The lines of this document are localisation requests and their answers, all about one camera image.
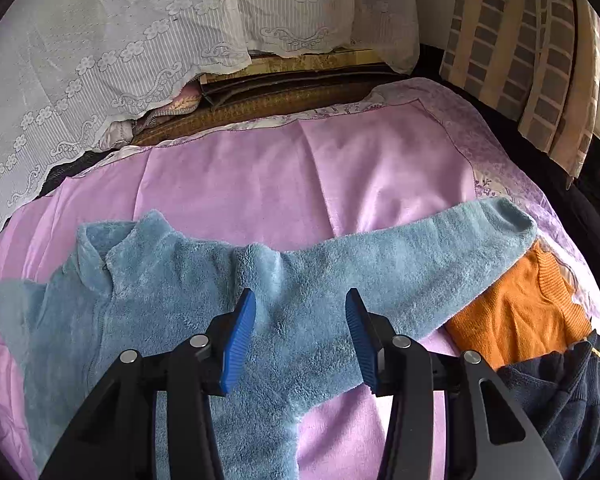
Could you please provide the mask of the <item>blue fleece zip jacket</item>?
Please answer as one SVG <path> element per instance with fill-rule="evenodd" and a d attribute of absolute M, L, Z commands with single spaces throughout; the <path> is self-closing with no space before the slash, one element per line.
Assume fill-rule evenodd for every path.
<path fill-rule="evenodd" d="M 46 282 L 0 283 L 0 335 L 22 374 L 34 463 L 48 464 L 108 368 L 133 350 L 140 362 L 186 354 L 211 386 L 226 478 L 297 478 L 302 417 L 362 382 L 348 293 L 419 340 L 535 237 L 535 221 L 505 198 L 288 252 L 195 240 L 157 211 L 84 224 Z"/>

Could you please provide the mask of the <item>orange knit sweater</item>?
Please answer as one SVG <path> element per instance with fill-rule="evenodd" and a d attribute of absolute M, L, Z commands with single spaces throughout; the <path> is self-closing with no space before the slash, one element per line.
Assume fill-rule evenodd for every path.
<path fill-rule="evenodd" d="M 458 350 L 479 352 L 494 370 L 563 352 L 592 332 L 590 319 L 572 294 L 555 256 L 534 243 L 450 318 L 445 330 Z"/>

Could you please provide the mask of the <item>pink bed sheet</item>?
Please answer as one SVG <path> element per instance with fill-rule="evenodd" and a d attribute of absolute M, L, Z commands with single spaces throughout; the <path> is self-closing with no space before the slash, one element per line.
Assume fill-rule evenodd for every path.
<path fill-rule="evenodd" d="M 520 196 L 533 212 L 600 333 L 600 289 L 565 220 L 468 103 L 422 79 L 353 105 L 140 148 L 67 179 L 20 207 L 1 232 L 0 281 L 45 282 L 72 252 L 79 226 L 154 209 L 191 237 L 288 250 L 498 194 Z"/>

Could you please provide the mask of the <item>dark navy garment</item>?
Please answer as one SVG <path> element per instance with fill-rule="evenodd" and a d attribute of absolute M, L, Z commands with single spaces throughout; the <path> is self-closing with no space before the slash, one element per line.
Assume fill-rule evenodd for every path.
<path fill-rule="evenodd" d="M 597 478 L 600 457 L 600 335 L 564 352 L 509 364 L 501 381 L 520 404 L 565 479 Z"/>

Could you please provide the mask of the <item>white lace cover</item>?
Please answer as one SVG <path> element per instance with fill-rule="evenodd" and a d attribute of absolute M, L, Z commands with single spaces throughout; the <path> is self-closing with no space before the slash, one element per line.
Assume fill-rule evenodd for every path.
<path fill-rule="evenodd" d="M 196 77 L 343 47 L 409 72 L 416 0 L 15 0 L 0 21 L 0 232 L 53 167 Z"/>

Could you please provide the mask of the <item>brown checkered curtain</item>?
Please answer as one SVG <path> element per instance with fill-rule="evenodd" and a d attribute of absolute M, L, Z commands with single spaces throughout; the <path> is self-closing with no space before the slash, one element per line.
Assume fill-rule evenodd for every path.
<path fill-rule="evenodd" d="M 600 18 L 588 0 L 455 0 L 440 75 L 580 176 L 600 98 Z"/>

